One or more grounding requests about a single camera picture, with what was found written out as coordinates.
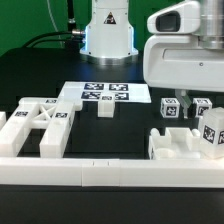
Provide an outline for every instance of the white foam structure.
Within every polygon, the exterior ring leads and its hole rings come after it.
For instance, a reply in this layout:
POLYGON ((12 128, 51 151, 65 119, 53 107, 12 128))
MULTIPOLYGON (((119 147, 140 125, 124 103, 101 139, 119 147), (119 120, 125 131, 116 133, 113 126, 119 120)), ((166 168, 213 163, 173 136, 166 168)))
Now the white foam structure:
POLYGON ((224 157, 211 159, 199 152, 200 132, 157 129, 149 137, 152 160, 65 159, 75 111, 82 102, 23 98, 5 123, 0 114, 0 184, 113 186, 113 187, 224 187, 224 157), (32 129, 46 129, 40 158, 16 157, 32 129))
POLYGON ((61 158, 73 124, 76 103, 48 98, 23 98, 0 131, 0 157, 16 157, 32 129, 46 129, 40 143, 44 158, 61 158))

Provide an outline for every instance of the small white block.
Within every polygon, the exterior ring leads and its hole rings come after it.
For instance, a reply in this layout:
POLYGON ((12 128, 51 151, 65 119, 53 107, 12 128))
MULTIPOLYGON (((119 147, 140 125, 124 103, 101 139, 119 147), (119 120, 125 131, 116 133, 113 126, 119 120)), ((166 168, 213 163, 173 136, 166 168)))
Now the small white block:
POLYGON ((208 98, 194 98, 193 103, 196 104, 195 117, 201 117, 205 110, 212 109, 212 102, 208 98))
POLYGON ((103 92, 98 101, 98 117, 113 117, 115 109, 115 93, 103 92))
POLYGON ((177 118, 179 116, 180 103, 176 98, 162 98, 160 113, 164 118, 177 118))
POLYGON ((42 158, 63 157, 75 111, 73 102, 60 101, 40 142, 42 158))
POLYGON ((0 131, 6 123, 6 115, 5 112, 0 112, 0 131))
POLYGON ((28 137, 39 105, 20 104, 0 131, 0 157, 16 157, 28 137))
POLYGON ((205 111, 199 128, 201 151, 213 159, 224 157, 224 109, 205 111))

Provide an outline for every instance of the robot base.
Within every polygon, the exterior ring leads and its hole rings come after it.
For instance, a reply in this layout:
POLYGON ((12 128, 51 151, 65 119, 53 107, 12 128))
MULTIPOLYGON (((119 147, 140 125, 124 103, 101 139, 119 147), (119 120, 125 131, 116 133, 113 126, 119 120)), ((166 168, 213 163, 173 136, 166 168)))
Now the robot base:
POLYGON ((98 58, 87 54, 80 54, 81 59, 98 65, 123 65, 126 63, 135 63, 138 61, 138 54, 130 55, 124 58, 98 58))

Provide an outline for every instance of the black tabletop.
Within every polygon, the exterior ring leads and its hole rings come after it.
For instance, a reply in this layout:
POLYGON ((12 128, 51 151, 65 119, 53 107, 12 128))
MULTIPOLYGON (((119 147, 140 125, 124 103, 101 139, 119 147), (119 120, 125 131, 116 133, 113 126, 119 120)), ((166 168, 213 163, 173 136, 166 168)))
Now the black tabletop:
MULTIPOLYGON (((22 97, 57 97, 65 81, 144 83, 142 56, 137 63, 99 66, 77 52, 13 49, 0 58, 0 110, 7 117, 22 97)), ((97 103, 84 102, 76 113, 65 158, 148 159, 152 128, 197 128, 197 119, 164 119, 162 97, 174 90, 149 89, 152 103, 118 103, 111 118, 97 117, 97 103)), ((223 94, 194 92, 222 106, 223 94)), ((20 157, 39 157, 44 131, 33 130, 20 157)), ((223 223, 222 189, 81 188, 0 186, 0 223, 223 223)))

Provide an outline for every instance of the white foam block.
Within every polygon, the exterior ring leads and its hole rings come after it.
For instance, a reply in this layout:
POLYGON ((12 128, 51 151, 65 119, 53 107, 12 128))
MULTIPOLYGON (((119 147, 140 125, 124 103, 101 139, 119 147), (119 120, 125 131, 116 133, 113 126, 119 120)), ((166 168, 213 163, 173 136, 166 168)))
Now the white foam block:
POLYGON ((103 92, 98 101, 98 117, 113 117, 115 109, 115 94, 103 92))
POLYGON ((98 101, 108 91, 115 93, 116 102, 151 103, 148 85, 134 83, 65 82, 58 99, 98 101))
POLYGON ((61 101, 57 104, 55 113, 40 142, 41 157, 63 157, 74 116, 75 110, 73 102, 61 101))
POLYGON ((30 119, 39 113, 39 105, 20 104, 0 131, 0 157, 15 157, 19 153, 30 128, 30 119))
POLYGON ((85 160, 1 158, 0 184, 81 186, 83 162, 85 160))
POLYGON ((123 187, 224 187, 224 169, 212 160, 120 160, 123 187))
POLYGON ((82 167, 82 186, 119 186, 119 160, 94 160, 82 167))

